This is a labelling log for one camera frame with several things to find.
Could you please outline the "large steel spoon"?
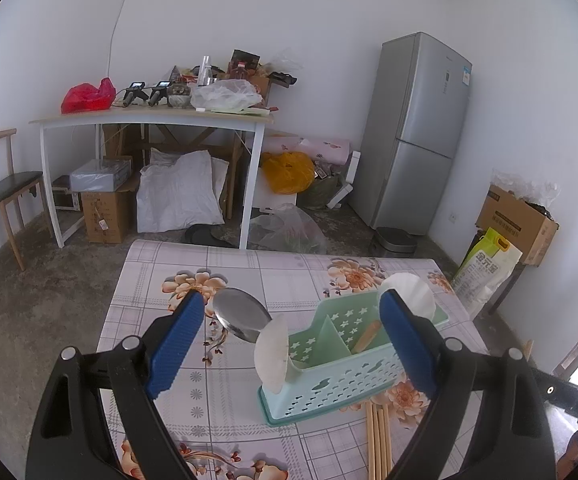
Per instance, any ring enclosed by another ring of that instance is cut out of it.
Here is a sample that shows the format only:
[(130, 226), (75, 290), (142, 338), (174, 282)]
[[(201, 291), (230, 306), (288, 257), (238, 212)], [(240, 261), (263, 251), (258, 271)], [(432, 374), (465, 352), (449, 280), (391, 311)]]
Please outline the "large steel spoon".
[(213, 298), (218, 322), (237, 338), (255, 344), (258, 336), (272, 320), (261, 301), (238, 288), (223, 288)]

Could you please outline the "yellow white rice bag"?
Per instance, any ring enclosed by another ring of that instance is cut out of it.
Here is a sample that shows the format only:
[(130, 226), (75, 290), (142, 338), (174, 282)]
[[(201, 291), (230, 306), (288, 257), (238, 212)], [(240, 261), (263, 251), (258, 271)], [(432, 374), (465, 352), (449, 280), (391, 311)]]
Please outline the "yellow white rice bag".
[(492, 228), (488, 228), (468, 252), (456, 272), (452, 287), (472, 320), (498, 287), (510, 277), (522, 252)]

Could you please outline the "mint green utensil holder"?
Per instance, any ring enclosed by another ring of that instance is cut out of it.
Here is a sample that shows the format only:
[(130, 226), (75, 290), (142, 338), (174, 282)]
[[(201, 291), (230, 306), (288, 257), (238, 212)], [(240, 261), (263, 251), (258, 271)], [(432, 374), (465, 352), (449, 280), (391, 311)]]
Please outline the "mint green utensil holder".
[(378, 295), (362, 292), (322, 300), (310, 326), (289, 336), (282, 389), (258, 389), (266, 424), (302, 422), (358, 403), (391, 387), (404, 368), (384, 330), (362, 352), (353, 348), (379, 318)]

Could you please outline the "cardboard box at right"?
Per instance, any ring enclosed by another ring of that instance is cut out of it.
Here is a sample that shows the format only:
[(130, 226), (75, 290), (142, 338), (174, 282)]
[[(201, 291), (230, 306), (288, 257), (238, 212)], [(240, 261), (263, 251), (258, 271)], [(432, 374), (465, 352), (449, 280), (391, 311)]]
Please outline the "cardboard box at right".
[(546, 215), (545, 209), (536, 209), (525, 200), (491, 184), (487, 191), (475, 226), (497, 233), (522, 252), (520, 263), (540, 266), (559, 225)]

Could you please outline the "floral tablecloth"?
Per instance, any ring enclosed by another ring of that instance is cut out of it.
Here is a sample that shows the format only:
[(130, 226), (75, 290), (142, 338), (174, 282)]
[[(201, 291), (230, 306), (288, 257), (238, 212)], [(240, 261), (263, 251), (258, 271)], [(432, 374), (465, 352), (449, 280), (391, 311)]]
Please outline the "floral tablecloth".
[[(300, 255), (136, 240), (106, 314), (98, 347), (142, 334), (173, 307), (170, 281), (205, 297), (222, 286), (245, 290), (290, 330), (304, 330), (321, 300), (377, 286), (396, 272), (423, 278), (445, 313), (442, 333), (480, 352), (485, 344), (430, 259)], [(174, 384), (156, 406), (178, 448), (202, 479), (363, 479), (368, 474), (362, 406), (283, 427), (264, 422), (253, 348), (205, 320)]]

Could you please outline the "cardboard box under desk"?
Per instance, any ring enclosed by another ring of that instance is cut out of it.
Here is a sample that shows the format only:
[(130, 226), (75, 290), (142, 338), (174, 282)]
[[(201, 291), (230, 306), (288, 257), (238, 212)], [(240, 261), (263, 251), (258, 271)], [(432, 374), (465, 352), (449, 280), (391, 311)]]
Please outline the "cardboard box under desk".
[(91, 243), (120, 244), (136, 223), (138, 176), (114, 192), (82, 193), (87, 238)]

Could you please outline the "black round floor object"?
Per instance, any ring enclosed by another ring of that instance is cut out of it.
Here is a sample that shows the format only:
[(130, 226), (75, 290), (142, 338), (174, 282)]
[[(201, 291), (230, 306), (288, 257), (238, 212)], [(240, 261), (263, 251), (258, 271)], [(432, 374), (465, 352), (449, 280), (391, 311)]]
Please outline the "black round floor object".
[(370, 243), (370, 249), (375, 255), (395, 258), (413, 255), (417, 246), (415, 237), (406, 231), (385, 226), (374, 230)]

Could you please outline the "wooden chair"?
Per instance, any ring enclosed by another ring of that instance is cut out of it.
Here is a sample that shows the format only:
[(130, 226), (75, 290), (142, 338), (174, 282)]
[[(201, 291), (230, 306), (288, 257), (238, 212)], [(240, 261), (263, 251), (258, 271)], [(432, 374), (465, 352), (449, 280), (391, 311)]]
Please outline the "wooden chair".
[(42, 210), (45, 214), (45, 220), (48, 228), (51, 228), (51, 219), (48, 208), (47, 192), (44, 183), (44, 174), (41, 171), (20, 171), (14, 170), (12, 155), (12, 136), (16, 134), (16, 128), (0, 130), (0, 141), (6, 142), (7, 156), (7, 174), (0, 180), (0, 216), (4, 222), (4, 230), (7, 234), (8, 243), (12, 249), (14, 258), (21, 272), (26, 269), (21, 252), (16, 244), (16, 236), (13, 233), (11, 222), (9, 220), (7, 206), (14, 205), (16, 218), (22, 230), (25, 229), (25, 222), (22, 216), (20, 206), (20, 197), (29, 192), (33, 197), (40, 197), (42, 201)]

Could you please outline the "grey flat box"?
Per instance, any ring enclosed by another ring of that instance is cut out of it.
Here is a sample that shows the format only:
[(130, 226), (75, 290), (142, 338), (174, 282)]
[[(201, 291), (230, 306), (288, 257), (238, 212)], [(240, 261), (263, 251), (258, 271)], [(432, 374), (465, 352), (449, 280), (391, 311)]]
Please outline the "grey flat box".
[(115, 192), (132, 175), (128, 158), (93, 159), (70, 173), (73, 192)]

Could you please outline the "white sack under desk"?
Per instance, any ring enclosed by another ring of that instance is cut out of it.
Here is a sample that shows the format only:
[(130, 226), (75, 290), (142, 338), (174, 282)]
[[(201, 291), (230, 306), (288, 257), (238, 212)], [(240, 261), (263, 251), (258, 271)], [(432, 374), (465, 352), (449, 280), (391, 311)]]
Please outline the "white sack under desk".
[(195, 224), (224, 223), (219, 199), (229, 164), (208, 151), (167, 154), (152, 148), (140, 170), (136, 195), (137, 232), (184, 230)]

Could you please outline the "clear plastic bag on floor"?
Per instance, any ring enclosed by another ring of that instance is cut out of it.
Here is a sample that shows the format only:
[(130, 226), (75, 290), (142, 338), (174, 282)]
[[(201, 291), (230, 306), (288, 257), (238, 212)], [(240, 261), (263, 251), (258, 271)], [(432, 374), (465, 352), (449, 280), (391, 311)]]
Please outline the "clear plastic bag on floor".
[(292, 204), (263, 212), (251, 220), (249, 241), (274, 252), (325, 254), (327, 239), (315, 220)]

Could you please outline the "pink rolled cloth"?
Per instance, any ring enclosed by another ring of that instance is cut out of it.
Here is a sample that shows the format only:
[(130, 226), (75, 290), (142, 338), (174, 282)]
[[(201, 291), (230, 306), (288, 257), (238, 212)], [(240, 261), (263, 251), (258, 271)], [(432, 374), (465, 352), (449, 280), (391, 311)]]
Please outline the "pink rolled cloth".
[(266, 133), (262, 151), (269, 154), (300, 152), (313, 160), (323, 160), (333, 165), (344, 165), (351, 153), (347, 140), (312, 139), (284, 132)]

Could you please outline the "red plastic bag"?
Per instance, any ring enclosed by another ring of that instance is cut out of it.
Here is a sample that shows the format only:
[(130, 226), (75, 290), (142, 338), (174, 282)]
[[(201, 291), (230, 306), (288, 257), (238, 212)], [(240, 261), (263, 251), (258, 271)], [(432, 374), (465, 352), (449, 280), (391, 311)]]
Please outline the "red plastic bag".
[(62, 114), (108, 110), (115, 100), (116, 90), (109, 77), (103, 78), (98, 87), (78, 84), (72, 87), (61, 103)]

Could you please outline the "handheld device on desk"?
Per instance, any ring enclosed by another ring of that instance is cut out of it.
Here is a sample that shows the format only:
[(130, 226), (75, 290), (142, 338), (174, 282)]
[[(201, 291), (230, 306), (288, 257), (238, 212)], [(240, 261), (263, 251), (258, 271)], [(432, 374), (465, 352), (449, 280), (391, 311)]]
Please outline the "handheld device on desk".
[(125, 90), (122, 99), (122, 107), (129, 107), (136, 99), (147, 102), (149, 96), (146, 93), (146, 83), (144, 81), (134, 81)]
[(169, 81), (160, 81), (158, 84), (151, 88), (151, 94), (148, 99), (148, 105), (150, 107), (155, 107), (162, 100), (168, 101), (168, 88), (170, 88)]

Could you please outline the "silver refrigerator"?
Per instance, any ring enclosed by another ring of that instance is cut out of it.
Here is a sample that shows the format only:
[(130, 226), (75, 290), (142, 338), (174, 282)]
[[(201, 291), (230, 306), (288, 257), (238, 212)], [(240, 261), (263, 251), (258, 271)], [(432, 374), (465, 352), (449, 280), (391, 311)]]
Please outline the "silver refrigerator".
[(382, 44), (350, 197), (370, 228), (429, 232), (464, 128), (471, 71), (425, 32)]

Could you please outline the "white desk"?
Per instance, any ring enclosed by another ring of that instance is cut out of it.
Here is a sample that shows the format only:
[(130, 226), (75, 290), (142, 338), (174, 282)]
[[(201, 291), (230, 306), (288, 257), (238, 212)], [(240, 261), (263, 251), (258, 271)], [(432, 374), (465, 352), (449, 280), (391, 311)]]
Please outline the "white desk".
[(40, 161), (42, 162), (42, 177), (44, 178), (45, 191), (47, 195), (47, 205), (49, 218), (54, 238), (59, 248), (63, 248), (68, 240), (83, 224), (84, 219), (80, 218), (65, 232), (62, 231), (54, 199), (51, 193), (51, 171), (49, 163), (49, 153), (46, 144), (46, 130), (54, 128), (70, 128), (80, 126), (95, 127), (95, 155), (96, 159), (101, 158), (102, 150), (102, 129), (103, 125), (163, 125), (163, 126), (185, 126), (202, 127), (233, 132), (250, 132), (253, 134), (251, 156), (248, 174), (246, 175), (246, 188), (244, 189), (243, 210), (240, 226), (239, 249), (246, 250), (249, 243), (249, 232), (251, 214), (253, 209), (253, 199), (257, 179), (257, 168), (262, 154), (265, 130), (272, 124), (272, 115), (256, 116), (249, 114), (226, 114), (197, 112), (196, 110), (182, 110), (181, 108), (169, 108), (167, 106), (130, 106), (111, 107), (108, 110), (93, 110), (92, 112), (81, 112), (73, 114), (60, 114), (58, 116), (36, 119), (32, 125), (39, 128)]

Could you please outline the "white plastic bag on desk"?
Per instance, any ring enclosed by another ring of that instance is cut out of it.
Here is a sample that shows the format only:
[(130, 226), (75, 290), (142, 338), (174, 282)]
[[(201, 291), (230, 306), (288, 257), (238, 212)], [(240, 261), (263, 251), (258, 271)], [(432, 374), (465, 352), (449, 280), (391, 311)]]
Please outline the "white plastic bag on desk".
[(240, 113), (261, 104), (263, 97), (254, 84), (245, 79), (216, 80), (207, 86), (191, 89), (190, 104), (206, 112)]

